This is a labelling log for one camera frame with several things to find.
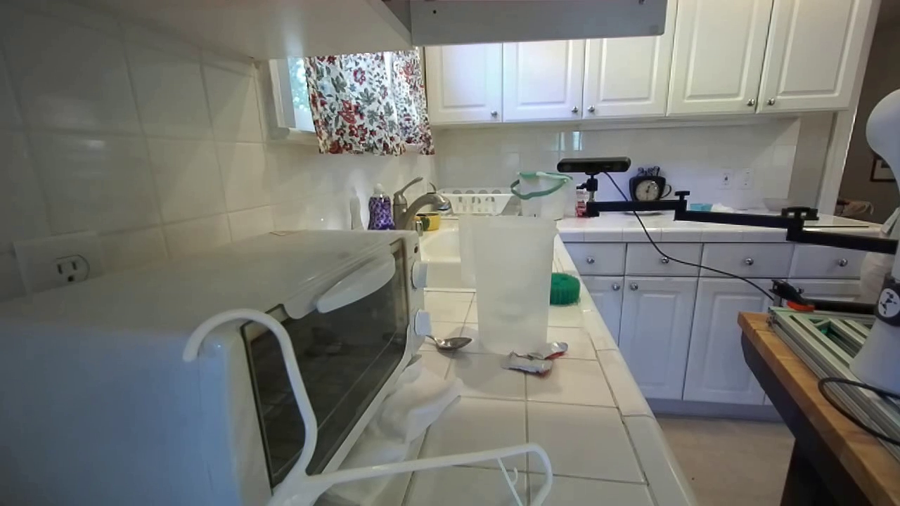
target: upper cabinet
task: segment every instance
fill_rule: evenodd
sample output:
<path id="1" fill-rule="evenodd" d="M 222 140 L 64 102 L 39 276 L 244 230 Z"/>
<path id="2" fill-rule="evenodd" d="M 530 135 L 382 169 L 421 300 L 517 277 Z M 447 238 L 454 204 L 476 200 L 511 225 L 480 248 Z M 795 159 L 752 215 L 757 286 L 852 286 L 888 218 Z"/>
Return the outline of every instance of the upper cabinet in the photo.
<path id="1" fill-rule="evenodd" d="M 849 106 L 873 0 L 681 0 L 672 116 Z"/>
<path id="2" fill-rule="evenodd" d="M 501 45 L 427 47 L 427 116 L 431 124 L 501 120 Z"/>
<path id="3" fill-rule="evenodd" d="M 432 124 L 603 120 L 846 109 L 861 85 L 873 0 L 669 0 L 662 36 L 515 43 L 492 55 L 427 51 Z M 497 95 L 490 118 L 476 102 Z"/>
<path id="4" fill-rule="evenodd" d="M 503 45 L 503 118 L 559 120 L 582 116 L 584 43 Z"/>

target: bottle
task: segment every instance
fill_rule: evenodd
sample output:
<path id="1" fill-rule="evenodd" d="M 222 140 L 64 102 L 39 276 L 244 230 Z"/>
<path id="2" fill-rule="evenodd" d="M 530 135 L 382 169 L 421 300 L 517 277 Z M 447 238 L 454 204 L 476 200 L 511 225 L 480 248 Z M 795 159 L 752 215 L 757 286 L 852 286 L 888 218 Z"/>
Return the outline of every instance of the bottle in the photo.
<path id="1" fill-rule="evenodd" d="M 392 196 L 379 189 L 368 196 L 368 230 L 392 230 L 393 227 L 393 204 Z"/>

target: electrical outlet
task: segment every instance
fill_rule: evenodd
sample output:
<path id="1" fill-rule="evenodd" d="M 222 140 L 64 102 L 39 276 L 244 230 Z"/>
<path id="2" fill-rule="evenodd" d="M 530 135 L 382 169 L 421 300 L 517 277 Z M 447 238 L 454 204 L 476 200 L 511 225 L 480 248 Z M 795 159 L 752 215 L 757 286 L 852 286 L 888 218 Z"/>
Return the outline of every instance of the electrical outlet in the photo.
<path id="1" fill-rule="evenodd" d="M 56 280 L 58 283 L 75 283 L 75 280 L 89 277 L 89 262 L 88 262 L 88 256 L 80 256 L 80 253 L 56 256 L 54 266 L 56 266 Z"/>
<path id="2" fill-rule="evenodd" d="M 103 272 L 103 241 L 96 232 L 15 241 L 26 291 L 80 283 Z"/>

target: microwave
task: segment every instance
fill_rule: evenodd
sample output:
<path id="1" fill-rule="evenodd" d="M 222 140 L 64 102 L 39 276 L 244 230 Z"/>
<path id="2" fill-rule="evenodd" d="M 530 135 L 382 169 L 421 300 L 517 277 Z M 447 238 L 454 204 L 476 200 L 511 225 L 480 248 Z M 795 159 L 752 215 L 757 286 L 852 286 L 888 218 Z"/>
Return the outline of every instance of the microwave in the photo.
<path id="1" fill-rule="evenodd" d="M 0 303 L 0 504 L 268 504 L 341 467 L 421 343 L 417 232 L 296 230 Z M 279 319 L 314 414 L 309 453 Z"/>

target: white tile countertop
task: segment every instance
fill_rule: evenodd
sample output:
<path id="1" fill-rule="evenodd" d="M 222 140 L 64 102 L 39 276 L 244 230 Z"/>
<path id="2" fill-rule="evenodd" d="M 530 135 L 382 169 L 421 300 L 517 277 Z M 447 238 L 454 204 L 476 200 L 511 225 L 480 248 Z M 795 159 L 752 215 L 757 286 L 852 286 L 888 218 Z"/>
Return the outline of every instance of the white tile countertop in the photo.
<path id="1" fill-rule="evenodd" d="M 785 241 L 785 232 L 787 232 L 781 227 L 686 221 L 686 218 L 676 218 L 672 213 L 642 213 L 642 221 L 655 241 Z M 830 232 L 861 232 L 861 235 L 881 232 L 881 225 L 874 221 L 845 218 L 845 215 L 818 215 L 805 227 L 830 230 Z M 558 230 L 566 241 L 648 241 L 632 213 L 559 218 Z"/>
<path id="2" fill-rule="evenodd" d="M 553 266 L 573 272 L 563 241 L 553 249 Z M 566 341 L 569 353 L 542 380 L 506 371 L 503 357 L 480 352 L 473 289 L 432 286 L 425 303 L 435 336 L 470 334 L 476 343 L 458 353 L 421 345 L 431 371 L 461 381 L 461 402 L 427 431 L 421 456 L 535 440 L 553 464 L 553 506 L 695 504 L 584 286 L 580 303 L 549 311 L 549 341 Z M 535 492 L 535 467 L 525 457 L 515 467 L 522 471 L 520 490 Z M 508 504 L 497 467 L 418 471 L 404 498 L 407 506 Z"/>

